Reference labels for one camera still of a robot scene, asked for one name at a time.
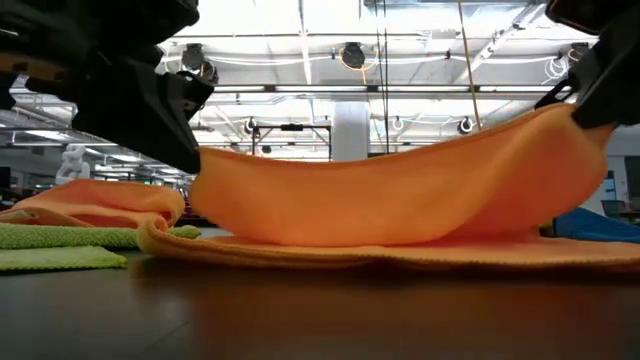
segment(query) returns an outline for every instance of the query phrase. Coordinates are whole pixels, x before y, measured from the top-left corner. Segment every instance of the cable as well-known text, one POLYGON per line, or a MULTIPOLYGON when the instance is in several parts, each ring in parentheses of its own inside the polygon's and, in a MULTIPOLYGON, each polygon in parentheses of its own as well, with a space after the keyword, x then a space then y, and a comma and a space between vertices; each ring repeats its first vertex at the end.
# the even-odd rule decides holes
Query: cable
MULTIPOLYGON (((430 57, 417 57, 417 58, 404 58, 404 59, 391 59, 389 61, 384 61, 384 62, 380 62, 379 60, 376 61, 376 64, 382 65, 382 64, 391 64, 391 65, 407 65, 407 64, 421 64, 421 63, 425 63, 425 62, 431 62, 431 61, 439 61, 439 60, 444 60, 447 57, 445 55, 437 55, 437 56, 430 56, 430 57)), ((365 60, 366 63, 372 63, 373 60, 365 60)))
POLYGON ((551 80, 559 80, 563 78, 567 72, 569 71, 569 62, 567 59, 551 59, 549 62, 545 64, 544 73, 549 77, 547 80, 542 82, 542 85, 548 83, 551 80))
POLYGON ((578 61, 580 60, 580 58, 582 57, 582 55, 583 55, 583 54, 582 54, 580 51, 577 51, 576 49, 571 49, 571 50, 569 50, 569 52, 567 53, 567 56, 569 57, 569 59, 571 59, 571 60, 573 60, 573 61, 575 61, 575 62, 578 62, 578 61), (578 54, 578 57, 571 56, 571 54, 573 54, 574 52, 575 52, 576 54, 578 54))
MULTIPOLYGON (((500 65, 515 65, 515 64, 529 64, 534 62, 548 61, 557 59, 556 55, 542 56, 536 58, 525 58, 525 59, 495 59, 488 58, 482 61, 483 64, 500 64, 500 65)), ((467 61, 467 58, 464 56, 451 56, 451 60, 459 60, 459 61, 467 61)))
MULTIPOLYGON (((232 58, 225 56, 207 56, 208 59, 215 59, 220 61, 237 61, 237 62, 247 62, 247 63, 282 63, 282 62, 304 62, 304 59, 250 59, 250 58, 232 58)), ((331 59, 331 56, 316 56, 309 58, 309 60, 323 60, 323 59, 331 59)))
POLYGON ((376 119, 372 117, 371 120, 373 120, 373 127, 376 129, 376 134, 378 135, 378 141, 382 142, 382 136, 380 136, 380 131, 378 130, 378 124, 376 124, 376 119))
MULTIPOLYGON (((381 58, 382 57, 382 48, 380 47, 380 30, 378 28, 378 0, 374 0, 373 1, 373 6, 374 6, 375 14, 376 14, 376 42, 377 42, 377 45, 378 45, 378 53, 380 54, 379 58, 381 58)), ((385 82, 384 82, 384 78, 383 78, 383 74, 382 74, 382 68, 381 68, 380 64, 378 65, 378 70, 380 72, 380 85, 384 86, 385 82)), ((387 112, 387 103, 385 102, 385 98, 386 98, 385 93, 386 93, 386 91, 385 91, 385 89, 383 89, 380 94, 382 95, 382 108, 383 108, 383 112, 385 114, 385 131, 386 131, 386 136, 387 136, 387 154, 388 154, 389 153, 389 121, 388 121, 389 119, 387 118, 388 112, 387 112)))
MULTIPOLYGON (((226 64, 244 65, 244 66, 285 66, 285 65, 300 64, 304 62, 304 60, 302 59, 280 60, 278 62, 264 62, 264 61, 253 62, 248 60, 236 61, 236 60, 229 60, 228 58, 218 58, 218 57, 207 57, 207 59, 216 61, 216 62, 226 63, 226 64)), ((326 59, 331 59, 331 56, 319 56, 315 58, 309 58, 309 61, 326 60, 326 59)))
POLYGON ((478 114, 478 101, 476 98, 476 87, 473 85, 473 74, 471 70, 471 61, 469 60, 469 43, 467 42, 467 32, 464 29, 464 16, 462 15, 462 2, 458 1, 458 12, 460 13, 460 27, 462 27, 462 40, 464 42, 464 53, 467 60, 467 71, 469 71, 469 85, 471 88, 471 98, 473 99, 473 112, 478 123, 478 131, 482 130, 480 124, 480 115, 478 114))
POLYGON ((389 42, 387 38, 387 0, 382 0, 382 7, 384 9, 384 77, 387 81, 385 89, 387 92, 387 113, 384 114, 384 126, 387 132, 387 154, 389 153, 389 42))

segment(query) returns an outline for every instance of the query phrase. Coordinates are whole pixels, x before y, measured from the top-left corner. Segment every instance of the white column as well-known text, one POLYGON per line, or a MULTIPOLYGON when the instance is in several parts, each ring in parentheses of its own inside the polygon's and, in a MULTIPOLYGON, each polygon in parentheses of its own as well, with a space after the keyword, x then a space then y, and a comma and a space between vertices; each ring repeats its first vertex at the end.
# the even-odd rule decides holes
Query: white column
POLYGON ((369 153, 369 106, 363 101, 335 103, 333 160, 364 160, 369 153))

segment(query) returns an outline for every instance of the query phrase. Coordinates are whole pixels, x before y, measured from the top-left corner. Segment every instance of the orange microfiber cloth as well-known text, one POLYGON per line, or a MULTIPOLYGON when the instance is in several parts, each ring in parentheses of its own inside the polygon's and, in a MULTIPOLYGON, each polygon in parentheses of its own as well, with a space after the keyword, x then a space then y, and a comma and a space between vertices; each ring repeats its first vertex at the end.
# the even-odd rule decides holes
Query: orange microfiber cloth
POLYGON ((79 179, 20 201, 0 212, 0 222, 137 228, 145 219, 159 218, 166 229, 184 206, 182 196, 169 188, 79 179))
POLYGON ((534 231, 587 199, 606 172, 612 127, 581 129, 573 110, 549 106, 473 136, 349 163, 203 148, 191 201, 237 237, 185 240, 149 218, 138 245, 161 256, 258 267, 384 259, 421 269, 635 270, 637 245, 545 239, 534 231))

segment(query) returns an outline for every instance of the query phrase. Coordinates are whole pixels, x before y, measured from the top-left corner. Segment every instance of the green towel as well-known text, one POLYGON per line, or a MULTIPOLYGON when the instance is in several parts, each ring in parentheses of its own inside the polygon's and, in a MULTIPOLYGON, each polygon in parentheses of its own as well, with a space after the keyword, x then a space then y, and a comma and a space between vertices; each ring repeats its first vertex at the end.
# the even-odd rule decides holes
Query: green towel
POLYGON ((95 246, 0 250, 0 271, 124 267, 123 256, 95 246))
MULTIPOLYGON (((186 225, 171 228, 169 233, 195 239, 200 235, 200 229, 186 225)), ((135 229, 0 224, 0 249, 68 246, 138 247, 135 229)))
MULTIPOLYGON (((169 233, 194 239, 200 229, 186 225, 171 228, 169 233)), ((0 250, 0 271, 127 266, 127 259, 100 246, 137 248, 136 230, 0 224, 0 249, 5 249, 0 250)))

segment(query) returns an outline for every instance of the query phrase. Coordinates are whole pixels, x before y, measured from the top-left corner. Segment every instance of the ceiling light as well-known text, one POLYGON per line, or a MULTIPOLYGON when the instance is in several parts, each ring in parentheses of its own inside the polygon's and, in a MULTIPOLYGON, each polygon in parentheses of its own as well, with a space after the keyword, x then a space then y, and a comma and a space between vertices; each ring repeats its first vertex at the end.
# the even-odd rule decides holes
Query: ceiling light
POLYGON ((89 154, 93 154, 93 155, 104 155, 103 153, 101 153, 100 151, 96 151, 93 149, 84 149, 86 152, 88 152, 89 154))
POLYGON ((224 86, 218 85, 213 90, 214 93, 237 93, 237 92, 259 92, 264 86, 224 86))
MULTIPOLYGON (((480 92, 539 92, 547 93, 553 90, 553 86, 480 86, 480 92)), ((567 86, 562 91, 569 91, 567 86)))
POLYGON ((50 147, 56 147, 56 146, 62 146, 63 144, 61 144, 61 143, 52 143, 52 142, 30 142, 30 143, 12 143, 10 145, 12 145, 12 146, 50 146, 50 147))
POLYGON ((167 173, 167 174, 180 174, 180 170, 172 169, 172 168, 160 169, 160 171, 162 171, 163 173, 167 173))
POLYGON ((364 65, 365 56, 360 47, 360 43, 348 42, 344 44, 341 51, 342 61, 352 69, 361 69, 364 65))
POLYGON ((126 173, 102 173, 98 176, 124 177, 124 176, 127 176, 127 174, 126 173))
POLYGON ((96 164, 96 171, 122 171, 122 172, 133 172, 135 169, 132 167, 119 167, 119 166, 110 166, 110 165, 100 165, 96 164))
POLYGON ((51 130, 30 130, 25 131, 27 134, 44 137, 51 140, 69 140, 69 137, 57 131, 51 130))
POLYGON ((460 135, 467 135, 473 130, 474 126, 475 123, 469 119, 468 116, 465 116, 465 118, 458 123, 458 132, 460 135))
POLYGON ((204 60, 202 44, 187 44, 187 49, 182 52, 182 65, 189 71, 199 71, 204 60))
POLYGON ((133 155, 109 155, 114 159, 118 159, 120 161, 126 161, 126 162, 140 162, 142 161, 142 159, 140 159, 137 156, 133 156, 133 155))
POLYGON ((276 91, 283 92, 342 92, 367 91, 366 86, 276 86, 276 91))
POLYGON ((399 92, 468 92, 468 86, 389 86, 389 91, 399 92))
POLYGON ((114 143, 73 143, 73 145, 100 146, 100 147, 118 146, 118 144, 114 144, 114 143))

